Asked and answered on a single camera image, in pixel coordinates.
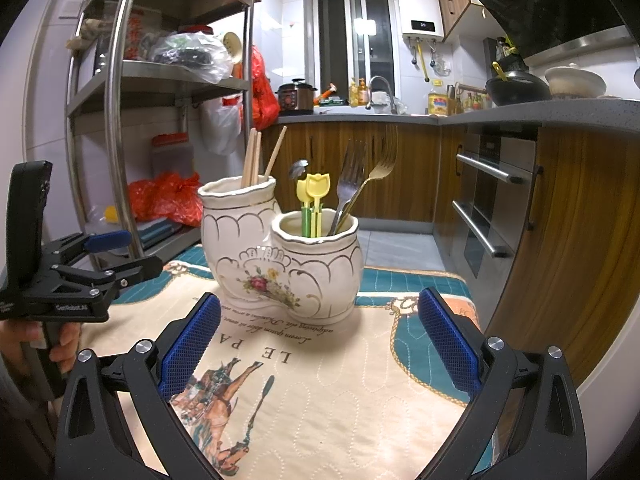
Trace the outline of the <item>person left hand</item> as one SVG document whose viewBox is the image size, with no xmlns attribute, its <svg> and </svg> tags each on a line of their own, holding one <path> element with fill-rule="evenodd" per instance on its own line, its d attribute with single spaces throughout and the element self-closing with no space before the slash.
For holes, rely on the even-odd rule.
<svg viewBox="0 0 640 480">
<path fill-rule="evenodd" d="M 50 353 L 51 362 L 58 364 L 62 373 L 69 372 L 76 360 L 81 325 L 66 323 L 60 328 L 60 340 Z M 1 322 L 1 355 L 9 370 L 17 375 L 28 376 L 30 368 L 24 357 L 22 343 L 30 344 L 43 338 L 39 322 L 26 320 L 5 320 Z"/>
</svg>

